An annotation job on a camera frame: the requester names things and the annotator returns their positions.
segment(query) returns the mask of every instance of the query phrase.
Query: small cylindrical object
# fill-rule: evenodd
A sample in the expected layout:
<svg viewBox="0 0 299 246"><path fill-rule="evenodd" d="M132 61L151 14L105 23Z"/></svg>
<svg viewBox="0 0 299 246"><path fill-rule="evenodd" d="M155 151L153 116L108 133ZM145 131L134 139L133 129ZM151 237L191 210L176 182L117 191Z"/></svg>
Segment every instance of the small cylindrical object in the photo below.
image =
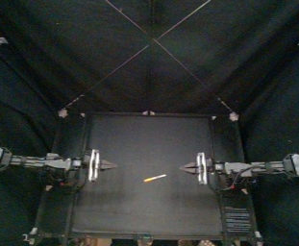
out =
<svg viewBox="0 0 299 246"><path fill-rule="evenodd" d="M144 183L148 183L148 182L151 182L151 181L153 181L153 180L156 180L156 179L164 178L165 176L167 176L165 174L161 174L161 175L159 175L159 176L147 178L147 179L144 179Z"/></svg>

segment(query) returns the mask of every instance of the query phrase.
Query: cable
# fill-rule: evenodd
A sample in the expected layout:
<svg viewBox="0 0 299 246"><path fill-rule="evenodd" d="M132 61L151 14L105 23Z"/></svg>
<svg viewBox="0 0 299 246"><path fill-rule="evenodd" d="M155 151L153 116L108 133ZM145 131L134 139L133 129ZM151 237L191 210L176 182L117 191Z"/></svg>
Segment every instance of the cable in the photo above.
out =
<svg viewBox="0 0 299 246"><path fill-rule="evenodd" d="M235 177L235 179L233 179L233 182L232 182L231 186L228 186L227 188L216 187L216 189L217 189L217 190L221 190L221 191L223 191L223 190L233 189L233 188L235 188L235 184L236 184L236 180L237 180L237 178L240 177L240 174L244 173L245 171L251 170L252 168L257 167L257 166L261 166L261 164L252 165L252 166L249 166L248 168L240 170L240 171L237 172L237 174L236 174L236 177Z"/></svg>

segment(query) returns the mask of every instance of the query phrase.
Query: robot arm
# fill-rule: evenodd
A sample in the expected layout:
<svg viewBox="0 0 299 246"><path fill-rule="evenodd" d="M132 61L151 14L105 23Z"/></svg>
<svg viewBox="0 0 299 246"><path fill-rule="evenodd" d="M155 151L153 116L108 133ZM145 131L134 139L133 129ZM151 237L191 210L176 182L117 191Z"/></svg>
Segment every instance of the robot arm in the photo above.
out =
<svg viewBox="0 0 299 246"><path fill-rule="evenodd" d="M241 163L213 161L205 159L204 153L199 153L196 162L184 165L180 170L197 175L200 185L229 190L241 188L244 180L251 181L259 175L281 174L289 178L299 178L299 155L289 154L283 161Z"/></svg>
<svg viewBox="0 0 299 246"><path fill-rule="evenodd" d="M0 148L0 171L4 171L9 166L20 166L36 170L45 169L49 176L54 177L53 180L62 183L73 180L81 170L88 170L86 178L90 182L94 182L100 170L116 168L114 164L100 160L97 150L84 153L81 159L64 159L54 153L48 153L42 158L13 156L6 148Z"/></svg>

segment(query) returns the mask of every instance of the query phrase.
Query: metal rod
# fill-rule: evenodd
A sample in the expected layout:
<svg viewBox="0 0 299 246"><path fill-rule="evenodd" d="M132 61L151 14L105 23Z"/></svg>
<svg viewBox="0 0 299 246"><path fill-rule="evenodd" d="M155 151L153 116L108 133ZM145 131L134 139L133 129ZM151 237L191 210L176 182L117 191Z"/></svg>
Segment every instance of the metal rod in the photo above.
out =
<svg viewBox="0 0 299 246"><path fill-rule="evenodd" d="M167 48L160 44L160 42L153 38L153 42L157 44L157 46L164 50L164 52L171 56L171 58L175 60L175 62L183 67L183 69L187 71L187 73L192 76L192 78L203 85L204 89L213 95L213 97L217 99L220 104L229 110L229 112L233 112L232 109L227 106L227 104L221 101L219 96L212 92L212 90L205 86L203 81L195 76L195 74L189 71L189 69L184 66L184 64L177 60L177 58L173 56L173 54L167 50Z"/></svg>
<svg viewBox="0 0 299 246"><path fill-rule="evenodd" d="M66 109L68 107L70 107L96 87L98 84L101 84L113 73L116 73L143 52L144 50L148 48L149 46L147 45L140 51L136 52L136 54L78 96L76 97L66 105L62 109Z"/></svg>
<svg viewBox="0 0 299 246"><path fill-rule="evenodd" d="M122 13L122 11L112 4L109 0L104 0L112 8L128 19L128 21L141 30L144 34L148 34L147 31L136 24L136 22Z"/></svg>
<svg viewBox="0 0 299 246"><path fill-rule="evenodd" d="M157 38L160 40L208 3L211 0L205 1Z"/></svg>

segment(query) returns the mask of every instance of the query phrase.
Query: black fabric enclosure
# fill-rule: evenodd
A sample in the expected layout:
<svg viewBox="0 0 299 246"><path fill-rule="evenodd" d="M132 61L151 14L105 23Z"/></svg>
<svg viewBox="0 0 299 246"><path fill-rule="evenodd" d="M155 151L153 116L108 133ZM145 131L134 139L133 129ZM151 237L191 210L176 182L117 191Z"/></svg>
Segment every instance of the black fabric enclosure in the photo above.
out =
<svg viewBox="0 0 299 246"><path fill-rule="evenodd" d="M58 128L66 110L236 112L247 161L299 154L299 0L0 0L0 37L0 146L13 153L74 140L81 126ZM0 173L0 245L26 245L41 185ZM299 180L259 179L252 201L265 245L299 245Z"/></svg>

